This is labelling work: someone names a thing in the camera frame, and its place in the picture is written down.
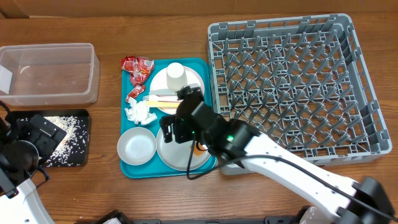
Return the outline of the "small grey bowl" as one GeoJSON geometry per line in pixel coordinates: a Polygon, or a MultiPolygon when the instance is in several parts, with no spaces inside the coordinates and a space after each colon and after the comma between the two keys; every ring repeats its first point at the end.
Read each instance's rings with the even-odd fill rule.
{"type": "Polygon", "coordinates": [[[156,152],[156,138],[146,128],[135,127],[125,131],[119,138],[117,152],[119,158],[132,166],[149,162],[156,152]]]}

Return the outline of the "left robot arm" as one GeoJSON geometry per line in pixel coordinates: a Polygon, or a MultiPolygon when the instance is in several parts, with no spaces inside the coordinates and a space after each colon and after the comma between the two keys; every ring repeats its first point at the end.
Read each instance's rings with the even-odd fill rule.
{"type": "Polygon", "coordinates": [[[1,223],[53,223],[46,211],[33,176],[40,172],[49,180],[43,164],[67,133],[35,114],[18,121],[5,103],[7,116],[1,120],[1,223]]]}

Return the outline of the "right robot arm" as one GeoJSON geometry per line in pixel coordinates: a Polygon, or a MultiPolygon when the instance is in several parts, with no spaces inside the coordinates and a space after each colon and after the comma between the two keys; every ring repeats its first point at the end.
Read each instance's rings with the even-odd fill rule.
{"type": "Polygon", "coordinates": [[[392,204],[382,185],[366,177],[357,182],[318,167],[273,141],[240,119],[225,120],[204,102],[199,87],[177,92],[177,112],[160,119],[164,141],[191,141],[223,160],[273,179],[313,207],[301,223],[396,222],[392,204]]]}

